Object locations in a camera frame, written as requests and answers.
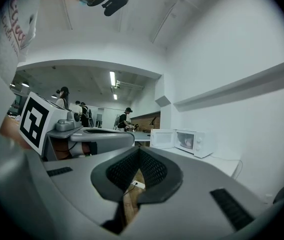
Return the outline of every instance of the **white microwave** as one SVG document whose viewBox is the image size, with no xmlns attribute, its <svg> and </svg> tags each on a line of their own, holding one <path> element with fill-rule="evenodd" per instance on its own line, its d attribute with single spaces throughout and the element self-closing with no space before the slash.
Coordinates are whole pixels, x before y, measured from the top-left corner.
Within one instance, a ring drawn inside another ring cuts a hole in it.
<svg viewBox="0 0 284 240">
<path fill-rule="evenodd" d="M 216 151 L 216 137 L 211 132 L 191 130 L 152 129 L 150 147 L 156 149 L 177 148 L 204 158 Z"/>
</svg>

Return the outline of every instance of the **fluorescent light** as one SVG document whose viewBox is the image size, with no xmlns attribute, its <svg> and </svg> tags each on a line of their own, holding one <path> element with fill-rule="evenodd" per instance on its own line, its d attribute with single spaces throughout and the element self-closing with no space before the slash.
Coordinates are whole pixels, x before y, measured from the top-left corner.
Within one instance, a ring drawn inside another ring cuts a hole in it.
<svg viewBox="0 0 284 240">
<path fill-rule="evenodd" d="M 111 85 L 116 86 L 116 73 L 110 71 L 110 77 L 111 77 Z"/>
<path fill-rule="evenodd" d="M 29 83 L 27 81 L 23 82 L 22 85 L 25 86 L 25 87 L 30 87 Z"/>
</svg>

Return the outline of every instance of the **cable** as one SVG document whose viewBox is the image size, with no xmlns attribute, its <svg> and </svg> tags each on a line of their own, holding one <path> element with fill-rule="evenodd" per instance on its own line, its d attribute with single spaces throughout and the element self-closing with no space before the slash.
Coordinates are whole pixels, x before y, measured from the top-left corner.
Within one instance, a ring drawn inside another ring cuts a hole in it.
<svg viewBox="0 0 284 240">
<path fill-rule="evenodd" d="M 77 142 L 70 148 L 70 149 L 68 149 L 68 150 L 56 150 L 56 152 L 69 152 L 71 149 L 73 149 L 75 146 L 76 146 L 76 144 L 78 144 Z"/>
<path fill-rule="evenodd" d="M 211 155 L 211 154 L 210 154 L 210 157 L 222 159 L 222 160 L 225 160 L 225 161 L 240 161 L 240 162 L 241 162 L 241 169 L 240 169 L 240 171 L 238 172 L 237 176 L 234 178 L 235 180 L 239 177 L 240 173 L 242 172 L 243 162 L 242 162 L 241 159 L 224 159 L 224 158 L 222 158 L 222 157 L 214 156 L 214 155 Z"/>
<path fill-rule="evenodd" d="M 132 190 L 134 190 L 134 188 L 136 187 L 136 185 L 138 185 L 138 183 L 136 182 L 135 185 L 133 186 L 133 188 L 131 190 L 129 190 L 128 192 L 126 192 L 123 196 L 125 196 L 127 193 L 131 192 Z"/>
</svg>

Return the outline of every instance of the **white ceiling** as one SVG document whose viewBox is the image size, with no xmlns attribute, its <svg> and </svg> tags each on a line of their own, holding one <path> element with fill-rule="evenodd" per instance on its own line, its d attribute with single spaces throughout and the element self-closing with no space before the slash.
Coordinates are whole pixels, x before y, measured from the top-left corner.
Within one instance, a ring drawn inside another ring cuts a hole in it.
<svg viewBox="0 0 284 240">
<path fill-rule="evenodd" d="M 148 77 L 116 71 L 116 80 L 144 86 Z M 113 98 L 111 91 L 110 71 L 103 68 L 87 66 L 41 67 L 18 71 L 14 77 L 15 89 L 21 90 L 21 83 L 28 81 L 33 92 L 50 91 L 52 94 L 63 86 L 70 92 L 83 92 L 92 96 Z M 116 90 L 118 99 L 130 102 L 139 93 L 137 90 L 121 88 Z"/>
<path fill-rule="evenodd" d="M 88 7 L 77 0 L 42 0 L 38 11 L 37 35 L 59 30 L 90 31 L 91 28 L 103 27 L 109 31 L 139 36 L 166 48 L 182 27 L 201 13 L 208 1 L 129 0 L 121 10 L 106 17 L 100 5 Z"/>
</svg>

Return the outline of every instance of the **wooden floor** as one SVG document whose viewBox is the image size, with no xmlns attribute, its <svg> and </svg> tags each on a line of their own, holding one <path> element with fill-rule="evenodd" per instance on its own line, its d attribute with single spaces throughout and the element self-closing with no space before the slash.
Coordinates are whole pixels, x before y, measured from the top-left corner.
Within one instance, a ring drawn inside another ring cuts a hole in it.
<svg viewBox="0 0 284 240">
<path fill-rule="evenodd" d="M 132 181 L 138 181 L 141 183 L 145 183 L 144 182 L 144 178 L 142 175 L 142 172 L 140 170 L 137 171 L 134 179 Z M 132 220 L 134 219 L 134 217 L 137 215 L 138 213 L 138 197 L 141 193 L 143 193 L 145 191 L 145 189 L 141 189 L 137 186 L 134 186 L 131 184 L 127 191 L 130 191 L 129 193 L 127 193 L 124 197 L 123 197 L 123 206 L 124 206 L 124 214 L 125 214 L 125 220 L 126 220 L 126 224 L 130 224 L 132 222 Z"/>
</svg>

